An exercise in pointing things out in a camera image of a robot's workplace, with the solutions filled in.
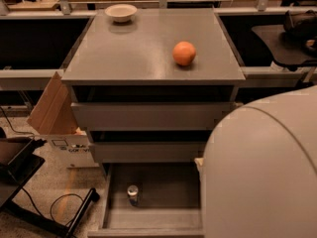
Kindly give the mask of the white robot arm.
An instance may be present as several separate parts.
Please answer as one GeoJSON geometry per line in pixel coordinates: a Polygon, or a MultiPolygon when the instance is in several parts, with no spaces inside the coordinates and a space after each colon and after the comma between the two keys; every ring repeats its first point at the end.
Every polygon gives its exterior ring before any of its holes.
{"type": "Polygon", "coordinates": [[[199,168],[204,238],[317,238],[317,87],[246,104],[199,168]]]}

